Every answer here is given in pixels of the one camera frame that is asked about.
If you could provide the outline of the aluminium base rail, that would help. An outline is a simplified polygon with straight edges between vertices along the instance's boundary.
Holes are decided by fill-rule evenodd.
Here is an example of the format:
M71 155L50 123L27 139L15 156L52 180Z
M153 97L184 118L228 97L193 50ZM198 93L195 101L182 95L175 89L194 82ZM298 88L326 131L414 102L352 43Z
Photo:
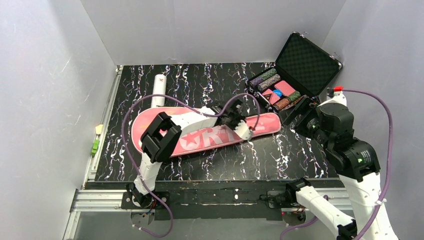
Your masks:
M264 203L259 200L260 189L221 188L194 189L181 188L157 193L177 219L259 219L278 221L277 211L294 212L294 203ZM63 239L71 240L77 230L82 212L129 212L153 215L157 221L170 219L166 208L149 196L140 205L125 190L77 190L70 209L70 217Z

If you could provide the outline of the beige wooden block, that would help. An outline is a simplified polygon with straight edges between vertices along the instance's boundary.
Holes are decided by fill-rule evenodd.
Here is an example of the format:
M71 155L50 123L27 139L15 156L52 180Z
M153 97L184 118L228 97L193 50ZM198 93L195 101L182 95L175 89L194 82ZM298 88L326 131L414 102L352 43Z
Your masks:
M104 125L103 124L97 125L95 127L95 134L98 135L98 136L101 135L102 132L103 132L103 128L104 128Z

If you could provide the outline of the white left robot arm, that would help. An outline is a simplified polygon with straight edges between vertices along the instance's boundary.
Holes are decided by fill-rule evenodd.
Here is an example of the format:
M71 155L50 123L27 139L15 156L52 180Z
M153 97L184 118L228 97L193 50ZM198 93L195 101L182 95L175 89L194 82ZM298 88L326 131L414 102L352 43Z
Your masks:
M253 130L240 112L239 99L228 104L203 106L196 111L179 115L159 112L141 135L141 163L138 176L126 186L132 201L147 207L147 196L155 189L156 178L162 163L174 152L178 141L185 135L206 128L226 126L242 140L249 140Z

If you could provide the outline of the pink card deck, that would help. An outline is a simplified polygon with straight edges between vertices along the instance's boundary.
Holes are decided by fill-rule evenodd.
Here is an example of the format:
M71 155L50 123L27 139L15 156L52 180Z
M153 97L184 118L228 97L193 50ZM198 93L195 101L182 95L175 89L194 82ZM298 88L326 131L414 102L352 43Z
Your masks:
M276 84L268 87L261 94L271 105L273 105L278 101L282 100L283 98L291 95L295 91L296 90L292 86L290 86L285 80L281 80Z

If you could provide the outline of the pink racket bag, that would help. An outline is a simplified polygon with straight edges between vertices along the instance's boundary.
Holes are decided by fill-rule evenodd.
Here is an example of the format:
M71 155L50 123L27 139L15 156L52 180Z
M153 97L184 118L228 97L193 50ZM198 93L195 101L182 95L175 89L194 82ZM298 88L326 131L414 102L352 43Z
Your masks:
M169 116L188 113L185 107L155 107L141 112L131 126L131 141L136 150L141 153L141 136L160 112L166 112ZM253 138L277 133L282 124L277 114L267 112L259 117L258 125L253 132ZM198 131L182 136L172 153L172 157L198 153L206 150L225 147L243 142L233 130L225 125L203 128Z

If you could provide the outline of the green clip on rail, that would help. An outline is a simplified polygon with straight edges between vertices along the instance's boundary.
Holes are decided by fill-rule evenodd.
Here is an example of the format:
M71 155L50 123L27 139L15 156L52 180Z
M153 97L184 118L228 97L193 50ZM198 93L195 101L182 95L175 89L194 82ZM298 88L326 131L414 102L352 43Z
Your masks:
M99 149L99 144L100 144L100 140L99 139L95 139L93 141L92 148L91 148L91 155L92 156L95 156L96 155L96 153L97 153L97 151Z

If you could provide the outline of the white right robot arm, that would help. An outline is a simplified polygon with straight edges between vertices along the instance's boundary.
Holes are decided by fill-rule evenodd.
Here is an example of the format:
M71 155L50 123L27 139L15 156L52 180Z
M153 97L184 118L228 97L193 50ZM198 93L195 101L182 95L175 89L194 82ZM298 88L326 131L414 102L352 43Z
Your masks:
M285 122L296 116L296 133L321 145L344 185L353 216L327 201L304 178L286 184L285 200L311 211L337 240L397 239L385 207L378 156L369 143L354 136L354 115L345 97L339 94L322 104L304 98Z

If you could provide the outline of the poker chip rows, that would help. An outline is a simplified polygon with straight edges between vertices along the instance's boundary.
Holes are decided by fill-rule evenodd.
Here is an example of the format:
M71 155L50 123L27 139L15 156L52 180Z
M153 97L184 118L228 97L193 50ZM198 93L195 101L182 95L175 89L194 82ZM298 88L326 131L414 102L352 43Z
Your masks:
M286 81L290 86L292 86L295 89L295 92L279 100L275 104L270 104L264 98L264 96L262 95L262 92L264 92L267 88L269 88L270 86L280 81ZM246 90L250 94L252 94L266 110L270 112L275 112L275 113L279 111L284 111L293 107L296 103L298 103L301 100L302 97L305 96L297 87L295 87L294 84L289 83L289 81L285 77L279 74L274 67L269 68L263 71L262 73L260 73L259 75L248 79L245 82L245 85L246 85Z

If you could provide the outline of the white shuttlecock tube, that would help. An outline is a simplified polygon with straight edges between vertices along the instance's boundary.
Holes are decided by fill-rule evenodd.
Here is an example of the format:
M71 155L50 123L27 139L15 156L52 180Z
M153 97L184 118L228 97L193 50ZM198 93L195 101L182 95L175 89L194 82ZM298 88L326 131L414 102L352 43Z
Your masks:
M163 74L157 74L154 77L154 83L153 83L153 95L159 95L154 96L151 98L151 108L157 108L157 107L163 107L165 105L165 97L166 94L166 85L167 85L167 77Z

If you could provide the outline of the black foam-lined case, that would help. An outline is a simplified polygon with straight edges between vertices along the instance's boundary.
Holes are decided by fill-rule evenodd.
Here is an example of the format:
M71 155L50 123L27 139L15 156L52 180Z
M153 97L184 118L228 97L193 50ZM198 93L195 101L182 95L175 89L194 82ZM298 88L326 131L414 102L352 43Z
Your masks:
M294 31L288 37L274 65L269 68L275 68L289 83L297 87L304 97L318 102L321 92L342 67L342 63L334 56L303 34Z

